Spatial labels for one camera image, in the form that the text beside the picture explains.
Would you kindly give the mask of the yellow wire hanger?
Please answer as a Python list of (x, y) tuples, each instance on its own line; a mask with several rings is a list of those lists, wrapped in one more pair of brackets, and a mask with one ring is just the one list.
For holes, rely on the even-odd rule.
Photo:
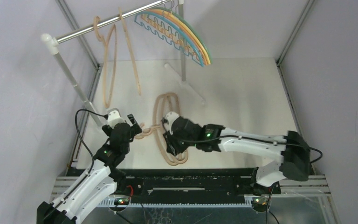
[(169, 21), (174, 23), (176, 26), (182, 28), (183, 32), (187, 34), (187, 36), (192, 40), (192, 42), (196, 45), (198, 50), (201, 52), (202, 59), (204, 59), (204, 64), (210, 65), (212, 63), (210, 53), (205, 43), (202, 41), (201, 38), (199, 38), (198, 34), (195, 32), (192, 26), (182, 16), (172, 11), (168, 11), (167, 9), (162, 9), (162, 7), (155, 7), (149, 9), (148, 12), (165, 16)]

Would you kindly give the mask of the beige plastic hanger top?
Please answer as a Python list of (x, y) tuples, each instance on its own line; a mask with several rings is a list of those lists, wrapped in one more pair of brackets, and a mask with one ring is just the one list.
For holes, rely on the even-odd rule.
[(131, 45), (131, 40), (130, 40), (130, 37), (129, 37), (129, 32), (128, 32), (128, 29), (127, 29), (127, 24), (125, 22), (121, 7), (118, 8), (118, 11), (119, 11), (119, 18), (120, 18), (120, 21), (122, 23), (122, 27), (123, 27), (123, 30), (124, 30), (124, 35), (125, 35), (125, 39), (126, 39), (126, 43), (127, 43), (127, 48), (128, 48), (130, 58), (131, 58), (131, 62), (132, 62), (132, 66), (133, 66), (133, 72), (134, 72), (134, 77), (135, 77), (135, 80), (136, 80), (136, 87), (137, 87), (138, 95), (141, 96), (142, 92), (141, 92), (141, 85), (140, 85), (140, 81), (139, 81), (138, 69), (137, 69), (136, 60), (135, 60), (132, 45)]

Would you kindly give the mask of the green wire hanger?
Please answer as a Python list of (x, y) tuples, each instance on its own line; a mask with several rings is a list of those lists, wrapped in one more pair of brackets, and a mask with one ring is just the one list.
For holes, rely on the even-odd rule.
[[(184, 1), (183, 0), (178, 1), (176, 10), (177, 10), (177, 12), (174, 12), (174, 13), (177, 13), (178, 15), (180, 15), (184, 18)], [(167, 39), (169, 41), (172, 41), (173, 45), (178, 45), (178, 50), (180, 50), (183, 55), (190, 57), (193, 61), (195, 61), (197, 64), (199, 64), (202, 67), (206, 66), (206, 64), (204, 64), (204, 59), (202, 59), (201, 52), (198, 50), (198, 48), (192, 42), (192, 40), (187, 36), (187, 34), (183, 32), (182, 28), (179, 28), (178, 26), (176, 26), (174, 23), (169, 21), (165, 16), (161, 16), (161, 15), (158, 15), (158, 14), (155, 14), (152, 12), (150, 12), (150, 13), (154, 17), (159, 18), (160, 21), (163, 23), (162, 25), (160, 25), (160, 24), (157, 24), (156, 21), (152, 22), (149, 19), (148, 22), (151, 25), (156, 25), (155, 30), (159, 31), (163, 36), (167, 37)]]

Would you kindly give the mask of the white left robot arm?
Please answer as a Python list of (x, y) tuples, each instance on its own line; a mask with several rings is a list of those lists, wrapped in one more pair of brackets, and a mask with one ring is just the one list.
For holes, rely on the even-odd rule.
[(127, 189), (125, 173), (118, 165), (130, 151), (130, 143), (142, 132), (133, 114), (126, 121), (117, 110), (105, 116), (107, 141), (97, 150), (91, 164), (78, 179), (52, 202), (37, 208), (38, 224), (81, 224), (102, 200)]

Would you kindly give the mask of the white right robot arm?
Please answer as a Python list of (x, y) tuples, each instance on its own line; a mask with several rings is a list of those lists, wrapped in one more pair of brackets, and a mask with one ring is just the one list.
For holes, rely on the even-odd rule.
[(251, 189), (263, 194), (274, 183), (283, 179), (306, 182), (309, 179), (310, 147), (296, 131), (286, 135), (257, 135), (240, 132), (216, 124), (200, 126), (177, 114), (162, 118), (163, 137), (167, 151), (172, 155), (195, 147), (203, 152), (239, 152), (265, 157), (272, 161), (256, 167)]

